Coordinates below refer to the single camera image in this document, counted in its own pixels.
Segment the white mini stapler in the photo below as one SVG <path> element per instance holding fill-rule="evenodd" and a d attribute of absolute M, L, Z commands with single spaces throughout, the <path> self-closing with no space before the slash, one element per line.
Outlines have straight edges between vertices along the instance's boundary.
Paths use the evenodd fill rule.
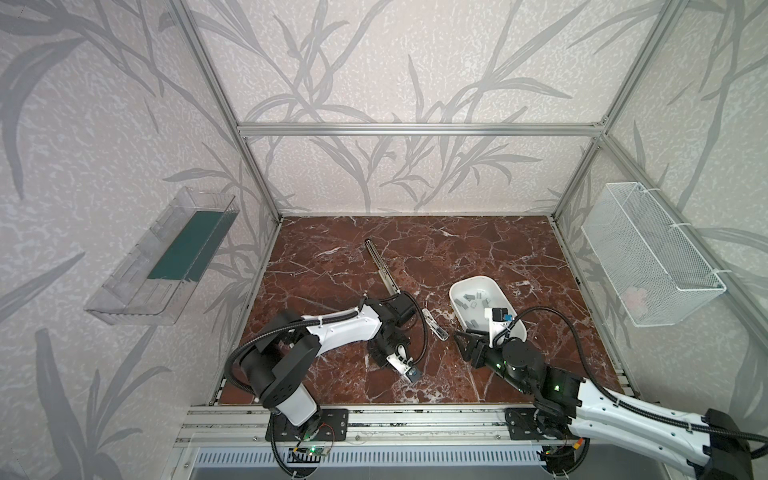
<path fill-rule="evenodd" d="M 426 324 L 428 325 L 429 329 L 434 334 L 434 336 L 442 342 L 447 341 L 449 339 L 449 334 L 443 327 L 439 325 L 439 323 L 436 321 L 432 313 L 427 308 L 423 308 L 422 314 L 424 316 Z"/>

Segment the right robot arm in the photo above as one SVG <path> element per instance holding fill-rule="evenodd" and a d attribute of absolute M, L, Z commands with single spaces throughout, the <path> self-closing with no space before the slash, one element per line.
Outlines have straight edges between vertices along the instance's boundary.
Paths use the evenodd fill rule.
<path fill-rule="evenodd" d="M 457 332 L 462 358 L 486 367 L 533 399 L 533 430 L 555 438 L 599 440 L 644 455 L 697 479 L 751 479 L 766 437 L 744 432 L 725 412 L 665 409 L 607 390 L 593 380 L 546 363 L 530 343 L 502 345 L 478 331 Z"/>

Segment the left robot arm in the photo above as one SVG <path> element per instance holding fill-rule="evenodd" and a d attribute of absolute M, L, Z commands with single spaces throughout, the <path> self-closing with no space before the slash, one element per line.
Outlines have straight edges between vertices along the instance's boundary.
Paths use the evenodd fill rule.
<path fill-rule="evenodd" d="M 406 291 L 383 300 L 363 296 L 355 307 L 325 315 L 283 310 L 228 355 L 224 378 L 307 432 L 321 419 L 320 406 L 303 385 L 315 359 L 359 342 L 367 344 L 377 364 L 410 382 L 421 378 L 418 363 L 427 353 L 428 325 Z"/>

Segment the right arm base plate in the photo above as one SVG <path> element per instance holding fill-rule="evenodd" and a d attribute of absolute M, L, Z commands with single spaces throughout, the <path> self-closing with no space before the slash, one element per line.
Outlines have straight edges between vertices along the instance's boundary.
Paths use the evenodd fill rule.
<path fill-rule="evenodd" d="M 549 422 L 539 419 L 535 407 L 515 406 L 504 409 L 504 422 L 511 440 L 567 440 L 569 433 Z"/>

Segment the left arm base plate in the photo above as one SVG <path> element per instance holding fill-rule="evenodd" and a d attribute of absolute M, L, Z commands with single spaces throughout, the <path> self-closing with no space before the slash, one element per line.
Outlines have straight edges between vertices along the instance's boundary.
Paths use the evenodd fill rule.
<path fill-rule="evenodd" d="M 321 408 L 306 423 L 293 425 L 285 415 L 272 412 L 265 434 L 267 441 L 344 441 L 349 425 L 349 410 Z"/>

